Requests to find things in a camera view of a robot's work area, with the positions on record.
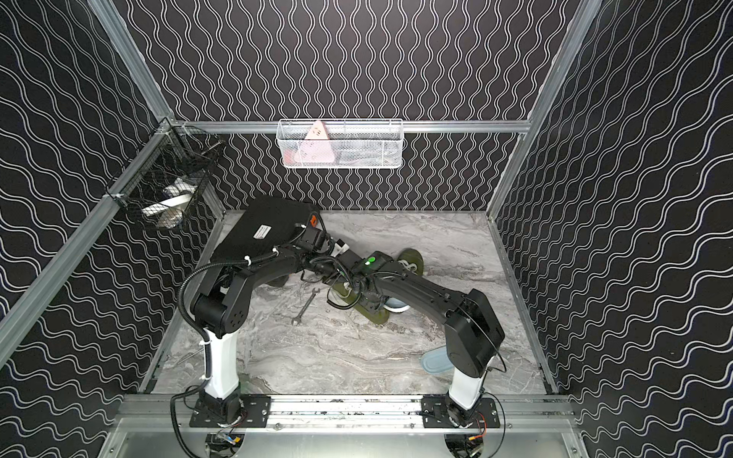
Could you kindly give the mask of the olive green shoe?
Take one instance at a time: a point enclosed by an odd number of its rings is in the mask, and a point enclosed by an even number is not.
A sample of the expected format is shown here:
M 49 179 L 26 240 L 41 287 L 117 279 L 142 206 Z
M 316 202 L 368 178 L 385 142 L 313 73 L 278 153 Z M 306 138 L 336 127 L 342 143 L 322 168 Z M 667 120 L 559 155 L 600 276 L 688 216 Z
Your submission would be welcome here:
M 422 276 L 424 274 L 425 263 L 421 253 L 414 248 L 403 249 L 397 257 L 397 261 L 415 275 Z
M 328 299 L 335 308 L 356 310 L 374 324 L 385 324 L 391 314 L 380 303 L 370 302 L 359 297 L 357 292 L 346 281 L 337 281 L 328 293 Z

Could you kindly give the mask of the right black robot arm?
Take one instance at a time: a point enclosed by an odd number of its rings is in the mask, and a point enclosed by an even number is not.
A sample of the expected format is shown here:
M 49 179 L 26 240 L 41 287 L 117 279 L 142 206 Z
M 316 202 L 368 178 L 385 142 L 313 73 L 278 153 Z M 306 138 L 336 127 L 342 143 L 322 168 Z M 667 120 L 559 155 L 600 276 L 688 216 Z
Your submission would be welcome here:
M 474 408 L 505 339 L 486 295 L 477 289 L 464 293 L 440 286 L 379 251 L 366 258 L 347 252 L 336 260 L 360 303 L 384 305 L 395 299 L 442 326 L 454 367 L 448 397 L 460 410 Z

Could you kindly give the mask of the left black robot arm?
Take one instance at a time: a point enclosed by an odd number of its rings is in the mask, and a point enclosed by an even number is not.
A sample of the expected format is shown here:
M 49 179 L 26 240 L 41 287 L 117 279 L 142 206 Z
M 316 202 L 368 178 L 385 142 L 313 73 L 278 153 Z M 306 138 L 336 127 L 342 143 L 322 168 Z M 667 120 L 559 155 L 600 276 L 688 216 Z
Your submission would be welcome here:
M 233 403 L 239 395 L 236 370 L 237 334 L 247 320 L 254 290 L 292 274 L 311 271 L 324 280 L 341 277 L 355 285 L 351 273 L 358 258 L 342 239 L 307 220 L 276 225 L 274 221 L 234 228 L 209 263 L 195 269 L 179 289 L 183 320 L 202 338 L 204 375 L 200 385 L 174 397 L 198 395 L 209 404 Z

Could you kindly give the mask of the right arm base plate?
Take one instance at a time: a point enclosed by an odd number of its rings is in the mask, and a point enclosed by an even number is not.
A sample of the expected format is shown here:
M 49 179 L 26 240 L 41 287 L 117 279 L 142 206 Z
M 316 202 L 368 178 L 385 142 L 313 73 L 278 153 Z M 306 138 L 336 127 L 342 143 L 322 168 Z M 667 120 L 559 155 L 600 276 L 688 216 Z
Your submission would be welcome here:
M 425 395 L 418 413 L 427 429 L 499 429 L 501 420 L 492 398 L 480 398 L 464 410 L 448 395 Z

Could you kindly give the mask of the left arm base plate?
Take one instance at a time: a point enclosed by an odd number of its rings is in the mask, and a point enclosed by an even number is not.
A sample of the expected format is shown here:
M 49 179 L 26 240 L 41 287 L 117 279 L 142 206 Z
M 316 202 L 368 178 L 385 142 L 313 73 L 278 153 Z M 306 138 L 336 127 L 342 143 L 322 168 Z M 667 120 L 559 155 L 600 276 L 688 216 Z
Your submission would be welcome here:
M 189 421 L 189 427 L 266 427 L 272 398 L 262 394 L 238 395 L 225 399 L 207 393 L 200 395 Z

